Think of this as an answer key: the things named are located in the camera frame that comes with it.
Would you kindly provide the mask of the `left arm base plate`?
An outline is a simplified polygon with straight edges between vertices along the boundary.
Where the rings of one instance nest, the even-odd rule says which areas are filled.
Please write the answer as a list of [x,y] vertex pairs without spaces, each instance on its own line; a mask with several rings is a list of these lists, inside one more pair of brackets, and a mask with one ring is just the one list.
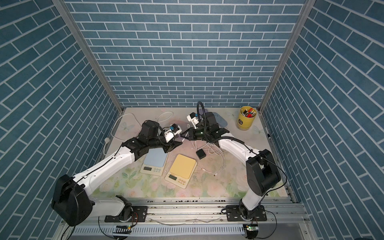
[[147,212],[147,206],[125,207],[119,215],[106,216],[104,221],[106,223],[142,223],[146,220]]

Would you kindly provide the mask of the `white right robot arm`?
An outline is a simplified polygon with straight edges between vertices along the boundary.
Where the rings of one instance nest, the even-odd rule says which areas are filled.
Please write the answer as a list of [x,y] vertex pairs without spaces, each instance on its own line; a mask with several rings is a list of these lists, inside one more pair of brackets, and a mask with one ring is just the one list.
[[235,138],[229,130],[221,128],[213,113],[202,116],[191,113],[187,120],[192,127],[181,133],[181,137],[189,141],[205,141],[214,144],[240,160],[247,171],[249,189],[240,202],[242,211],[251,212],[256,209],[268,191],[282,179],[272,153],[265,149],[253,149],[245,142]]

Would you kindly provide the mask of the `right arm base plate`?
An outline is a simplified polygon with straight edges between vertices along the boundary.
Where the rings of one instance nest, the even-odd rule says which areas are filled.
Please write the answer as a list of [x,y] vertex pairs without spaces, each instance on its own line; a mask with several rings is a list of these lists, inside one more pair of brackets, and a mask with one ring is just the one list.
[[264,206],[259,205],[253,210],[248,210],[244,206],[239,205],[227,205],[221,210],[221,213],[227,217],[228,222],[240,222],[240,221],[254,221],[265,222],[267,221],[267,215]]

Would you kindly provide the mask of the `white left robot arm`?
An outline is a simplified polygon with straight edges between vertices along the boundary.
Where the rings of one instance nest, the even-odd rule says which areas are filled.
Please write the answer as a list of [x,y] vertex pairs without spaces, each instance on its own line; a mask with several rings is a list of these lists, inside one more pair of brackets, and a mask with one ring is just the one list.
[[70,226],[75,227],[87,218],[100,216],[117,217],[120,222],[130,220],[132,204],[117,195],[108,200],[92,197],[93,192],[112,175],[134,163],[151,149],[163,149],[169,153],[182,142],[176,141],[182,132],[173,124],[164,131],[160,124],[146,120],[136,137],[123,142],[105,159],[72,177],[63,175],[56,181],[51,203],[52,209]]

